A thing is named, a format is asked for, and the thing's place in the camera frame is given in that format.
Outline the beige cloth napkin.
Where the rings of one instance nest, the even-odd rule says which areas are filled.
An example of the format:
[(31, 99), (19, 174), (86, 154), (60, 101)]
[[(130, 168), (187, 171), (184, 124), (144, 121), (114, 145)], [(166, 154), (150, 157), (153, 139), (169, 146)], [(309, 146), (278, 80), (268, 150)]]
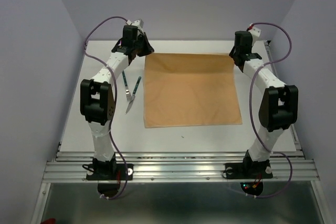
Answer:
[(226, 54), (151, 54), (143, 83), (146, 128), (242, 123)]

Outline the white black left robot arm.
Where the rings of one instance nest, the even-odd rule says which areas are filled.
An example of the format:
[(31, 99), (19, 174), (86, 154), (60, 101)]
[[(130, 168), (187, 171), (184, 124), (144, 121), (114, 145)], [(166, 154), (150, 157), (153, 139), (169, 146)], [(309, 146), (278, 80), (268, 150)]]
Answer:
[(137, 57), (154, 52), (143, 30), (143, 20), (127, 21), (122, 37), (111, 50), (110, 57), (103, 67), (91, 78), (80, 84), (80, 113), (91, 129), (94, 156), (86, 169), (99, 173), (106, 179), (113, 178), (117, 172), (115, 151), (110, 137), (117, 94), (117, 78)]

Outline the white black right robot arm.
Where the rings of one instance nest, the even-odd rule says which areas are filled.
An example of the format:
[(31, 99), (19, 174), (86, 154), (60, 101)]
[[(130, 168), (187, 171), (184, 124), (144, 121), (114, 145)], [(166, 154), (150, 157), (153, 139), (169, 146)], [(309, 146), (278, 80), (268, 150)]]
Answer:
[[(262, 57), (252, 52), (260, 33), (261, 30), (254, 28), (235, 32), (234, 46), (229, 53), (240, 71), (251, 78), (249, 114), (256, 139), (246, 152), (241, 165), (243, 174), (248, 177), (253, 177), (262, 168), (267, 168), (275, 143), (283, 131), (296, 122), (298, 116), (298, 88), (278, 79), (266, 68)], [(253, 122), (251, 105), (253, 87), (257, 87), (262, 94), (258, 112), (259, 130), (256, 130)]]

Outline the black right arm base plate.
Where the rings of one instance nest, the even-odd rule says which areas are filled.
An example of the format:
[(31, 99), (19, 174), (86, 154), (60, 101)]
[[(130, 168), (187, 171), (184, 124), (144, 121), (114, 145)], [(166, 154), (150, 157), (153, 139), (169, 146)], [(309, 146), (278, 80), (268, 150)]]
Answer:
[(271, 179), (273, 174), (270, 168), (270, 163), (266, 162), (252, 162), (247, 163), (225, 163), (225, 169), (222, 172), (224, 178), (227, 179)]

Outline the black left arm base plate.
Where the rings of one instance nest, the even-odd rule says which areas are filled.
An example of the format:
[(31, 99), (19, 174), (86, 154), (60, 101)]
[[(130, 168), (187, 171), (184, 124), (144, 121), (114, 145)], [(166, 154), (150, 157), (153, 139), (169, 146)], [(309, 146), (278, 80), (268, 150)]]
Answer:
[(124, 164), (83, 164), (82, 168), (87, 172), (86, 180), (88, 181), (103, 181), (103, 180), (118, 180), (125, 181), (133, 179), (133, 164), (128, 164), (128, 176)]

